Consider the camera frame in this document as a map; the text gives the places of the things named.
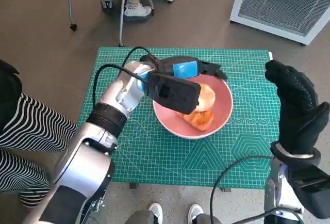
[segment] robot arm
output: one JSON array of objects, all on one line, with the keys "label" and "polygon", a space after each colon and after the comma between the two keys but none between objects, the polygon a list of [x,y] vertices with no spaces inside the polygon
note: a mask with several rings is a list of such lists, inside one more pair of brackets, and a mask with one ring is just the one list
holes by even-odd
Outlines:
[{"label": "robot arm", "polygon": [[[330,106],[318,105],[311,81],[277,61],[266,64],[266,78],[277,85],[281,101],[279,140],[271,144],[274,159],[265,188],[265,211],[285,207],[303,219],[304,207],[320,219],[330,217],[330,176],[317,168],[314,148],[329,120]],[[289,211],[276,211],[265,223],[299,223]]]},{"label": "robot arm", "polygon": [[24,224],[76,223],[86,201],[102,196],[115,169],[110,155],[117,148],[118,136],[130,113],[144,95],[167,108],[189,114],[198,104],[201,88],[182,78],[200,73],[225,78],[219,65],[193,57],[159,61],[146,55],[140,62],[128,63],[125,69],[147,83],[121,72],[108,86],[87,121],[70,140],[65,156],[56,166],[51,191]]}]

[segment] white sneaker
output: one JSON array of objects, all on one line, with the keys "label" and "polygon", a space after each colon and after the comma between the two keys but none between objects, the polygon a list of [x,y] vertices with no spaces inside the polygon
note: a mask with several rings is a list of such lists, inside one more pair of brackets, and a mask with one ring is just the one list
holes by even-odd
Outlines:
[{"label": "white sneaker", "polygon": [[158,218],[158,224],[162,224],[163,222],[163,209],[161,208],[159,203],[153,203],[150,205],[149,210],[153,212],[155,216]]},{"label": "white sneaker", "polygon": [[188,212],[188,224],[192,224],[192,220],[203,213],[204,211],[201,206],[199,206],[198,204],[193,204]]},{"label": "white sneaker", "polygon": [[146,20],[152,15],[150,6],[143,6],[139,0],[127,0],[124,18],[126,21]]}]

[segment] gray pants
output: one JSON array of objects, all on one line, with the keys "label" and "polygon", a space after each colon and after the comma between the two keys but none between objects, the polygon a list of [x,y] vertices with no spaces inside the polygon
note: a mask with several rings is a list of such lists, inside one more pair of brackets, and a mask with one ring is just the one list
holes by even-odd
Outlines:
[{"label": "gray pants", "polygon": [[[221,222],[214,217],[214,224],[221,224]],[[198,215],[193,220],[193,224],[210,224],[210,216],[207,214]],[[154,216],[150,210],[140,210],[132,214],[125,224],[158,224],[158,218]]]}]

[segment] shoe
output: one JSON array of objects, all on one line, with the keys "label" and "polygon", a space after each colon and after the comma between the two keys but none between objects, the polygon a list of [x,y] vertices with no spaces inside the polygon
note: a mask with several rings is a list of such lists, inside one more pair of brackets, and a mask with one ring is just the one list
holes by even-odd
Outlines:
[{"label": "shoe", "polygon": [[203,213],[204,211],[201,206],[199,206],[198,204],[193,204],[188,212],[188,224],[192,224],[192,220]]},{"label": "shoe", "polygon": [[140,0],[127,0],[124,12],[125,21],[144,21],[152,16],[150,6],[143,6]]},{"label": "shoe", "polygon": [[162,224],[163,222],[163,209],[161,208],[159,203],[153,203],[150,205],[149,210],[153,212],[155,216],[158,218],[158,224]]},{"label": "shoe", "polygon": [[105,13],[112,12],[113,0],[101,0],[102,10]]}]

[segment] vent grille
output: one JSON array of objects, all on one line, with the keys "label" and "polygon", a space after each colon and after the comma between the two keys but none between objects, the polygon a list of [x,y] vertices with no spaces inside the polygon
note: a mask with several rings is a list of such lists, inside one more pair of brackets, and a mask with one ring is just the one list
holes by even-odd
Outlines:
[{"label": "vent grille", "polygon": [[243,0],[239,16],[306,36],[330,0]]}]

